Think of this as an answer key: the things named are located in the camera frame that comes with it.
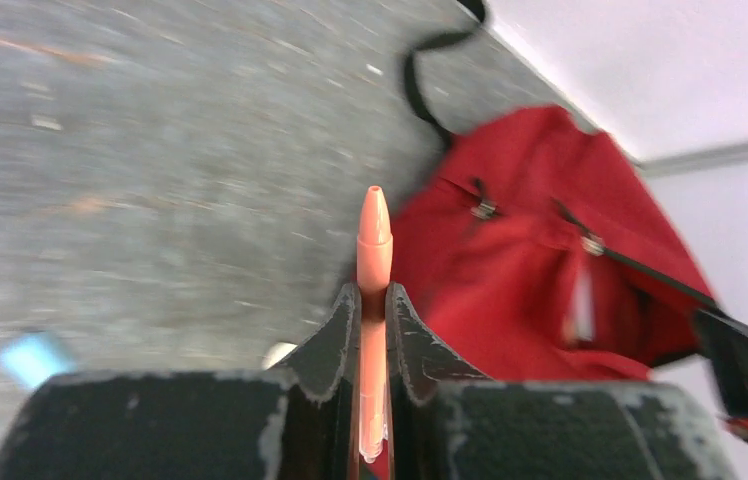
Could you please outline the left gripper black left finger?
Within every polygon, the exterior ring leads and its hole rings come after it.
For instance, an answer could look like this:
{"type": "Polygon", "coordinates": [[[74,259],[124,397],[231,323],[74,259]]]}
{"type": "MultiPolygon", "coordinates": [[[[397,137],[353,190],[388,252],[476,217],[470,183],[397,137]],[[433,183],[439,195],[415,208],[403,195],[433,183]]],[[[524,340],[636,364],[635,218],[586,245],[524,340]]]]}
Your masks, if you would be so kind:
{"type": "Polygon", "coordinates": [[[0,479],[355,479],[361,296],[266,370],[84,371],[22,405],[0,479]]]}

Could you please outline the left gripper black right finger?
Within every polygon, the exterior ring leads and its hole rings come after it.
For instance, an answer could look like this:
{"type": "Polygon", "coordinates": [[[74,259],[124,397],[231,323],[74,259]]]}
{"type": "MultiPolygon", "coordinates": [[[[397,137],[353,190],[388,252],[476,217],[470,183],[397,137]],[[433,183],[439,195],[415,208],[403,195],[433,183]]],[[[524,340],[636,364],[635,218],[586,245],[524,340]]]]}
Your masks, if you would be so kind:
{"type": "Polygon", "coordinates": [[[393,479],[732,479],[712,417],[661,383],[489,379],[385,296],[393,479]]]}

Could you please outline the red pencil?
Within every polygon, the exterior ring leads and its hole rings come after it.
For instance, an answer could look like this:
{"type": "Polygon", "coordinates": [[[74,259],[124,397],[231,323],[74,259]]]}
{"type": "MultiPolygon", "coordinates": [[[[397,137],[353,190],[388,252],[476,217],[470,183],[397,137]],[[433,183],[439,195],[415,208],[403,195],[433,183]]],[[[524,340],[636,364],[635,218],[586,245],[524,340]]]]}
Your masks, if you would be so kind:
{"type": "Polygon", "coordinates": [[[361,295],[359,452],[381,454],[386,432],[387,338],[385,293],[391,281],[393,235],[384,192],[368,188],[357,234],[356,283],[361,295]]]}

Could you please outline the red backpack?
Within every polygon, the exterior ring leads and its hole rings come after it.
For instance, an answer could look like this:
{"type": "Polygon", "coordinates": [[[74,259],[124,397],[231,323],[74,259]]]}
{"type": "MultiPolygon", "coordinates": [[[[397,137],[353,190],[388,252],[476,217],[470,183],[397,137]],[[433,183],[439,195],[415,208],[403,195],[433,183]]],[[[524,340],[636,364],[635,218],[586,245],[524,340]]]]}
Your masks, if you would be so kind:
{"type": "Polygon", "coordinates": [[[392,278],[426,324],[492,378],[644,380],[700,350],[696,311],[714,299],[695,260],[614,140],[558,105],[517,109],[474,131],[446,129],[416,73],[476,19],[413,46],[414,113],[446,154],[392,221],[392,278]]]}

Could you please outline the light blue highlighter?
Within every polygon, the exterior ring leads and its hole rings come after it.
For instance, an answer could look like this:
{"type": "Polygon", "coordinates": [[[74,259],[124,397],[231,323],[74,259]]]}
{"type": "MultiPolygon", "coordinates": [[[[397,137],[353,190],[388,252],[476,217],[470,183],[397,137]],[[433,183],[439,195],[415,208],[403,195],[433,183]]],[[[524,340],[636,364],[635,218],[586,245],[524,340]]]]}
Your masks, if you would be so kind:
{"type": "Polygon", "coordinates": [[[73,354],[47,331],[24,332],[0,351],[0,366],[25,391],[34,391],[53,376],[73,373],[73,354]]]}

